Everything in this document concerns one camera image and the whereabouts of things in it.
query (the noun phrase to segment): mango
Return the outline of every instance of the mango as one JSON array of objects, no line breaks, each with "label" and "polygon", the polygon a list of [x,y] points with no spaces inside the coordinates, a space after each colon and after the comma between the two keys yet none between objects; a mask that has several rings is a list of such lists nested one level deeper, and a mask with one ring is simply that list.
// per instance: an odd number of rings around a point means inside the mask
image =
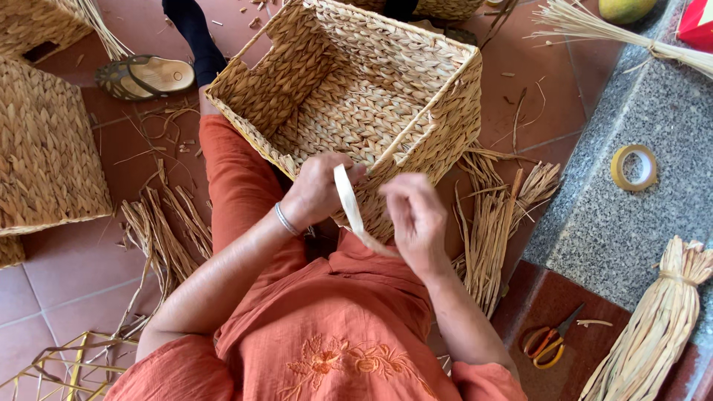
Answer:
[{"label": "mango", "polygon": [[599,15],[614,25],[631,24],[641,19],[656,0],[599,0]]}]

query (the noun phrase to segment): granite surface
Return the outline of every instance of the granite surface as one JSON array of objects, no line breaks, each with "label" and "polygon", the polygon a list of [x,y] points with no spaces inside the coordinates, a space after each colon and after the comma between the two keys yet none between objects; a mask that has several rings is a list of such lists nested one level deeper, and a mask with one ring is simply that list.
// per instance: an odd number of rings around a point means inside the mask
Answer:
[{"label": "granite surface", "polygon": [[[664,4],[643,34],[671,41],[683,1]],[[651,269],[670,238],[713,245],[713,81],[676,61],[654,60],[628,45],[538,224],[523,259],[546,266],[633,311],[657,277]],[[610,161],[620,147],[646,145],[658,183],[618,188]],[[692,341],[713,347],[713,283],[699,289]]]}]

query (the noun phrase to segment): hand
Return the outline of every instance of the hand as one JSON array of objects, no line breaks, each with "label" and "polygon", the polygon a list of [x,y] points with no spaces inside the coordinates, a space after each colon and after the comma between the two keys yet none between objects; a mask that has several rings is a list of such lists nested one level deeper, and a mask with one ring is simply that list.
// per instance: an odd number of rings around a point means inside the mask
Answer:
[{"label": "hand", "polygon": [[352,185],[366,173],[366,166],[354,164],[344,153],[323,153],[302,164],[292,188],[280,203],[284,217],[298,231],[328,218],[342,205],[334,184],[334,168],[344,164]]},{"label": "hand", "polygon": [[386,196],[396,247],[421,281],[450,271],[445,249],[448,214],[426,175],[399,174],[379,192]]}]

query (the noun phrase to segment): silver bangle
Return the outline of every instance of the silver bangle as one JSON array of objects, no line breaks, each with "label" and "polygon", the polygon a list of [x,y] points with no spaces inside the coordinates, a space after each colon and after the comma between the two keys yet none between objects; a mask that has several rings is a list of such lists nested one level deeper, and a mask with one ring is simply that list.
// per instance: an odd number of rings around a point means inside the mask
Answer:
[{"label": "silver bangle", "polygon": [[279,221],[282,223],[282,225],[284,225],[287,231],[291,232],[292,235],[294,235],[295,237],[299,237],[299,231],[297,231],[297,229],[294,228],[292,224],[287,221],[286,218],[284,218],[282,210],[279,209],[279,202],[275,203],[275,213],[277,214],[277,218],[279,218]]}]

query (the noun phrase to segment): woven panel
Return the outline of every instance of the woven panel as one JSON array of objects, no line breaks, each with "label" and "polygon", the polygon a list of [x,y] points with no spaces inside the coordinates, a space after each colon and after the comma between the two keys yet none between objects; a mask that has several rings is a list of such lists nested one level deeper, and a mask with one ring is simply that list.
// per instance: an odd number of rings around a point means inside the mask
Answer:
[{"label": "woven panel", "polygon": [[[419,0],[415,15],[432,16],[440,19],[465,21],[473,16],[485,0]],[[360,9],[381,13],[386,0],[345,0]]]},{"label": "woven panel", "polygon": [[112,212],[78,86],[0,56],[0,235]]},{"label": "woven panel", "polygon": [[[273,46],[251,70],[240,57],[261,34]],[[473,46],[336,1],[293,0],[207,95],[292,179],[325,151],[366,164],[355,193],[366,229],[384,240],[393,227],[377,188],[403,172],[441,179],[480,133],[480,76]]]},{"label": "woven panel", "polygon": [[0,0],[0,55],[29,63],[27,51],[58,45],[35,62],[63,50],[92,32],[74,0]]},{"label": "woven panel", "polygon": [[25,261],[25,250],[20,237],[0,237],[0,269],[15,266]]}]

